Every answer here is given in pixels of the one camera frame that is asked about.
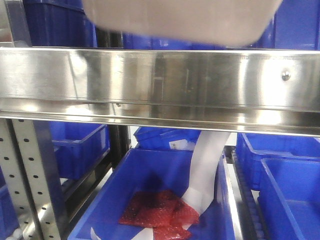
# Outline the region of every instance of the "white label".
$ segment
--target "white label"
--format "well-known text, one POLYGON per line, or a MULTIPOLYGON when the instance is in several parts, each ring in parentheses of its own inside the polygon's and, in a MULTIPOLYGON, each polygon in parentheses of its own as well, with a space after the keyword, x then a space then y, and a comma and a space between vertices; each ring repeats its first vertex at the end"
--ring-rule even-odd
POLYGON ((101 149, 106 147, 106 129, 104 128, 101 132, 101 149))
POLYGON ((172 150, 185 150, 188 146, 188 141, 186 139, 170 141, 169 145, 172 150))

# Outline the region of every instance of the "metal rail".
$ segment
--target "metal rail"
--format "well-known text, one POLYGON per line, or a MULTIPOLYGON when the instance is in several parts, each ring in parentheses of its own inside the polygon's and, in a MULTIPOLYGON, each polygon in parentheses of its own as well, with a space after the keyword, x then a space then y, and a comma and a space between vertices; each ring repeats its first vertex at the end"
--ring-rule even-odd
POLYGON ((1 48, 0 117, 320 135, 320 52, 1 48))

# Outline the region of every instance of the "stainless steel bar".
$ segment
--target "stainless steel bar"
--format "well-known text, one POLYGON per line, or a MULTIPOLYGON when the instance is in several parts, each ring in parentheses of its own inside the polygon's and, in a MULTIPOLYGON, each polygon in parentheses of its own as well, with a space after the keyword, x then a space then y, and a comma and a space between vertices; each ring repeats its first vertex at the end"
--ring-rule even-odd
POLYGON ((23 0, 0 0, 0 46, 31 46, 23 0))
POLYGON ((320 52, 0 49, 0 117, 320 135, 320 52))
POLYGON ((41 239, 36 208, 11 120, 0 119, 0 166, 25 240, 41 239))
POLYGON ((68 218, 49 123, 12 120, 43 239, 65 239, 68 218))

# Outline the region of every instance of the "white paper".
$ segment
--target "white paper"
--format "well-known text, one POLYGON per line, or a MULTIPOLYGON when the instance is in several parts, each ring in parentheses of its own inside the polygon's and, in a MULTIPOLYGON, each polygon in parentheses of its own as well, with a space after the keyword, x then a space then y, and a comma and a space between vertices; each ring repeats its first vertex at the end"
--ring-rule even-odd
MULTIPOLYGON (((201 131, 190 166, 189 187, 182 199, 200 215, 214 199, 215 177, 229 132, 201 131)), ((152 228, 144 228, 132 240, 153 240, 152 228)))
POLYGON ((95 230, 93 228, 91 228, 90 230, 90 236, 92 240, 101 240, 101 238, 96 235, 95 230))
POLYGON ((172 150, 184 150, 188 145, 188 141, 186 139, 170 141, 169 145, 172 150))

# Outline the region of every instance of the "plastic bin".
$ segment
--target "plastic bin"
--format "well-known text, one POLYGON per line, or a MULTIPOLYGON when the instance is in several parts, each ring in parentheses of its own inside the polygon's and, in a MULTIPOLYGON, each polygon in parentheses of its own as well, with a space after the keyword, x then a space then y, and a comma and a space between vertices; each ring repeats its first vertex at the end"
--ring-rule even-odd
POLYGON ((264 158, 320 161, 320 142, 315 137, 238 133, 236 153, 251 189, 260 190, 264 158))
POLYGON ((257 46, 260 48, 318 50, 320 29, 318 0, 283 0, 257 46))
POLYGON ((193 129, 139 127, 134 136, 140 149, 181 150, 188 147, 187 143, 197 143, 200 132, 193 129))
MULTIPOLYGON (((118 224, 136 191, 171 189, 182 196, 189 184, 192 153, 131 149, 77 223, 68 240, 91 240, 90 229, 101 239, 131 240, 141 227, 118 224)), ((219 164, 216 184, 218 201, 200 217, 200 224, 189 228, 191 240, 235 240, 226 177, 219 164)))
POLYGON ((320 238, 320 162, 264 159, 259 203, 272 240, 320 238))
POLYGON ((106 125, 52 121, 50 130, 61 178, 80 179, 110 149, 106 125))
POLYGON ((0 187, 0 239, 11 236, 19 227, 18 218, 6 185, 0 187))
POLYGON ((224 46, 213 44, 192 43, 168 38, 152 37, 146 35, 136 35, 130 33, 123 34, 124 49, 140 50, 224 50, 224 46))
POLYGON ((24 0, 33 46, 96 47, 81 0, 24 0))

